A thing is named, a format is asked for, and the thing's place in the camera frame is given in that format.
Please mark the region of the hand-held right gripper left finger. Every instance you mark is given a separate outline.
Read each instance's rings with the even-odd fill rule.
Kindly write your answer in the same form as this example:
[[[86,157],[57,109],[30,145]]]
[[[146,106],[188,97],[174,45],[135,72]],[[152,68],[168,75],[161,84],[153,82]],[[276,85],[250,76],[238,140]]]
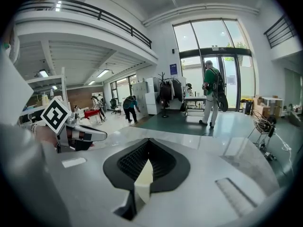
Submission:
[[[50,173],[68,227],[148,227],[135,200],[133,177],[147,159],[148,139],[95,150],[50,152]]]

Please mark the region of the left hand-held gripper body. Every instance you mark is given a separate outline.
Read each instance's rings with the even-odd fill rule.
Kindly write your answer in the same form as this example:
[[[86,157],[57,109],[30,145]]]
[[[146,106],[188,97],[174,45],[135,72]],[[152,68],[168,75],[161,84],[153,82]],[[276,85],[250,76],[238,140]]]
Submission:
[[[53,98],[41,114],[45,126],[40,127],[40,141],[49,143],[58,153],[71,152],[67,137],[67,120],[71,111],[58,98]]]

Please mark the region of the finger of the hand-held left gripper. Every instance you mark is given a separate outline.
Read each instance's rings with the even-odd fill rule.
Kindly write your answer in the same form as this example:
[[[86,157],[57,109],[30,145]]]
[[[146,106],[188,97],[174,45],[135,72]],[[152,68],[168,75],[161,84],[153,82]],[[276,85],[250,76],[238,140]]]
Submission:
[[[75,127],[67,127],[67,137],[71,140],[103,141],[107,138],[107,133],[90,126],[76,125]]]
[[[73,148],[75,151],[86,151],[90,147],[93,147],[93,142],[89,141],[81,141],[81,140],[70,140],[69,146]]]

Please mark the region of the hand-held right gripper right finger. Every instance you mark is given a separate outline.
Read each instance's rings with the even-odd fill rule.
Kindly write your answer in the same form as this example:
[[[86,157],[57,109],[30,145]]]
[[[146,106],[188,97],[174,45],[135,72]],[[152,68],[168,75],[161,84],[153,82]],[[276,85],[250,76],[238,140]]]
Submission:
[[[175,190],[151,194],[148,203],[135,217],[143,227],[216,227],[239,219],[239,214],[218,187],[230,187],[231,180],[255,204],[260,205],[266,192],[249,175],[220,156],[167,140],[160,143],[184,155],[190,172]]]

